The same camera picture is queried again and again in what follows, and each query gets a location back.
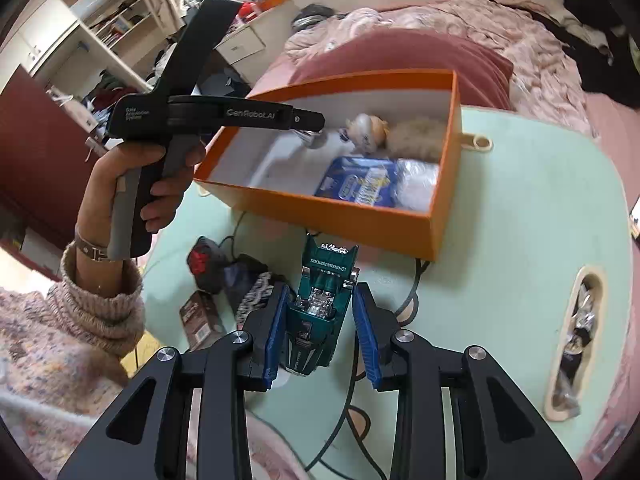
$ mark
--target pink knit sweater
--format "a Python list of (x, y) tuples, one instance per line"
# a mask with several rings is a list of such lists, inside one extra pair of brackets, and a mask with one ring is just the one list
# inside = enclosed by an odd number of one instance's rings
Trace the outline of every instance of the pink knit sweater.
[[(0, 288), (0, 414), (47, 479), (56, 478), (86, 433), (72, 414), (97, 418), (118, 395), (127, 383), (120, 359), (144, 331), (136, 267), (125, 264), (123, 293), (107, 300), (74, 283), (75, 259), (72, 244), (62, 258), (62, 281), (46, 298)], [(43, 416), (30, 400), (68, 416)]]

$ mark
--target orange box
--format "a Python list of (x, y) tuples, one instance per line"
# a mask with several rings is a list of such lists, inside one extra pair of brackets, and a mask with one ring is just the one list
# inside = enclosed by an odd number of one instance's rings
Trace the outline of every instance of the orange box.
[(287, 0), (263, 0), (261, 2), (258, 2), (258, 5), (260, 6), (260, 10), (262, 12), (265, 12), (269, 9), (273, 9), (273, 7), (277, 7), (283, 4), (286, 1)]
[(324, 114), (327, 128), (359, 113), (393, 125), (421, 116), (447, 121), (440, 174), (427, 213), (359, 205), (313, 196), (336, 156), (353, 146), (332, 134), (317, 150), (293, 132), (225, 127), (214, 137), (195, 179), (222, 202), (309, 230), (435, 260), (456, 185), (462, 142), (455, 72), (390, 70), (324, 78), (255, 95)]

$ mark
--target blue package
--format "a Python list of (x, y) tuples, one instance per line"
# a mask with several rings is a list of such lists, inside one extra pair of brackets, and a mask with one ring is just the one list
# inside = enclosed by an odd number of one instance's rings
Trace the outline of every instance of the blue package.
[(342, 156), (324, 174), (316, 196), (380, 207), (396, 206), (396, 162)]

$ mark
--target mint green table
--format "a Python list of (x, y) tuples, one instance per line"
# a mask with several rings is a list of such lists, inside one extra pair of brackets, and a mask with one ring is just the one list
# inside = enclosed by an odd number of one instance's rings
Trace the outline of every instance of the mint green table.
[[(460, 174), (437, 262), (422, 273), (414, 258), (361, 247), (360, 280), (380, 306), (417, 309), (409, 328), (433, 345), (462, 351), (488, 349), (539, 410), (559, 341), (564, 311), (578, 270), (604, 269), (609, 283), (602, 342), (582, 398), (582, 414), (552, 423), (577, 459), (602, 415), (618, 370), (630, 308), (630, 237), (622, 184), (613, 164), (575, 132), (515, 114), (463, 107), (463, 129), (494, 142), (489, 153), (463, 151)], [(230, 210), (197, 186), (188, 190), (175, 221), (162, 232), (144, 278), (148, 329), (164, 344), (187, 348), (178, 309), (195, 290), (185, 259), (196, 238), (220, 241), (236, 230), (235, 252), (247, 253), (292, 283), (300, 277), (305, 230)], [(350, 246), (321, 235), (319, 241)], [(228, 330), (233, 315), (217, 300)], [(354, 325), (348, 314), (329, 368), (308, 378), (289, 376), (248, 407), (272, 424), (303, 464), (318, 455), (342, 412), (353, 362)], [(388, 476), (397, 394), (379, 394), (356, 382), (351, 404), (371, 420), (363, 443)], [(444, 402), (450, 419), (448, 400)], [(447, 425), (447, 466), (455, 478)], [(378, 478), (350, 426), (343, 424), (322, 461), (357, 480)], [(334, 479), (316, 463), (311, 474)]]

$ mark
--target bracelet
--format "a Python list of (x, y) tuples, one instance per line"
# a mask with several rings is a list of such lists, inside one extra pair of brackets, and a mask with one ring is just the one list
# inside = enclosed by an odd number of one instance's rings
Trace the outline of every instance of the bracelet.
[(76, 225), (76, 237), (74, 238), (76, 247), (80, 249), (80, 252), (87, 258), (94, 262), (112, 262), (113, 260), (107, 256), (107, 248), (93, 245), (91, 242), (87, 242), (80, 236), (78, 232), (78, 226)]

